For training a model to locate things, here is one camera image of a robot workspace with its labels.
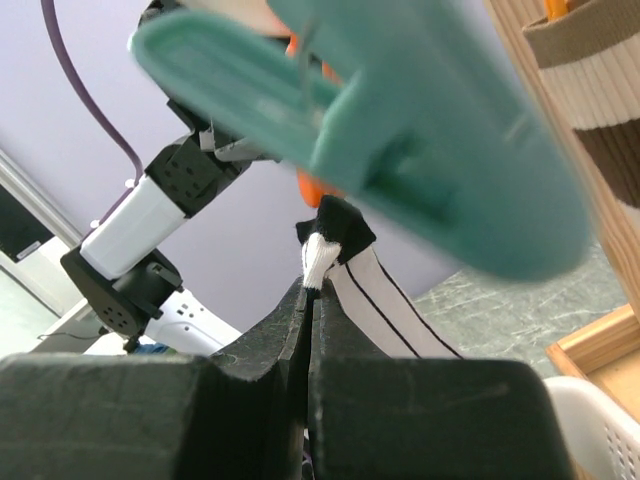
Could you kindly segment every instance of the wooden shelf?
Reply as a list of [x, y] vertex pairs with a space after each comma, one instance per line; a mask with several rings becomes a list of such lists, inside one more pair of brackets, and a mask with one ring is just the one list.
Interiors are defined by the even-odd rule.
[[564, 375], [585, 378], [640, 421], [640, 323], [629, 305], [547, 348]]
[[602, 175], [573, 133], [538, 75], [533, 53], [522, 28], [545, 14], [543, 0], [484, 0], [502, 43], [529, 91], [555, 133], [559, 144], [573, 161], [591, 202], [593, 223], [609, 263], [629, 303], [640, 311], [640, 236], [620, 208]]

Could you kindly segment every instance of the gray marble countertop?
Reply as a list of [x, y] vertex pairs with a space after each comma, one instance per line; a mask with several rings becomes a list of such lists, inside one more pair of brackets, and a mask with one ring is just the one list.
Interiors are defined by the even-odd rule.
[[580, 268], [542, 285], [504, 284], [462, 270], [417, 300], [465, 355], [522, 360], [544, 377], [557, 374], [545, 348], [625, 303], [599, 244]]

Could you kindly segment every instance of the black foam block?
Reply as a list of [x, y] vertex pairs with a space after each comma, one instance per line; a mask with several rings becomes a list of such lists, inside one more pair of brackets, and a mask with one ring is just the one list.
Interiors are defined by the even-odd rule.
[[0, 363], [0, 478], [202, 476], [204, 359], [21, 355]]
[[573, 478], [544, 384], [524, 364], [333, 358], [311, 387], [321, 480]]

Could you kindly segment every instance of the clothespin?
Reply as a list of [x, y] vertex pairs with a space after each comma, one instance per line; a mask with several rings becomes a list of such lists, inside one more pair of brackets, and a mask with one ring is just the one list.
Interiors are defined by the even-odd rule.
[[[289, 40], [289, 45], [287, 46], [286, 54], [293, 56], [295, 55], [298, 49], [298, 37], [295, 35], [291, 35], [291, 39]], [[334, 82], [338, 83], [339, 79], [335, 72], [327, 65], [326, 63], [322, 64], [322, 73], [325, 77], [330, 78]], [[306, 203], [311, 208], [318, 208], [320, 206], [320, 201], [322, 197], [325, 195], [339, 195], [338, 191], [324, 183], [314, 179], [311, 175], [307, 174], [303, 170], [298, 169], [298, 189], [300, 190], [300, 195]]]
[[180, 0], [178, 3], [228, 17], [267, 37], [286, 37], [291, 33], [266, 0]]
[[544, 8], [550, 22], [569, 13], [566, 0], [544, 0]]
[[569, 161], [458, 9], [347, 3], [268, 0], [345, 88], [316, 69], [301, 79], [276, 42], [201, 11], [148, 22], [132, 52], [200, 115], [476, 269], [540, 281], [575, 268], [590, 232]]

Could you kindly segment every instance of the white door frame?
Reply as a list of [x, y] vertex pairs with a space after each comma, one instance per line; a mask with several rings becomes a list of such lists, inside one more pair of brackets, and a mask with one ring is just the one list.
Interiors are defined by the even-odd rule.
[[[60, 207], [2, 149], [0, 149], [0, 185], [67, 247], [72, 248], [81, 241], [82, 234], [65, 218]], [[55, 289], [47, 288], [46, 282], [42, 278], [25, 275], [19, 268], [19, 264], [14, 264], [6, 255], [0, 255], [0, 266], [11, 273], [33, 295], [58, 315], [64, 316], [67, 313], [60, 311], [60, 304], [51, 298]], [[61, 275], [59, 270], [56, 271], [54, 268], [51, 272], [52, 274]], [[67, 280], [65, 283], [71, 284], [70, 280], [66, 278], [65, 280]], [[82, 300], [82, 302], [84, 302], [82, 303], [82, 308], [79, 308], [79, 305], [78, 308], [71, 308], [69, 313], [73, 313], [74, 318], [82, 318], [91, 311], [86, 301]]]
[[29, 176], [0, 149], [0, 185], [68, 247], [82, 239], [62, 210]]

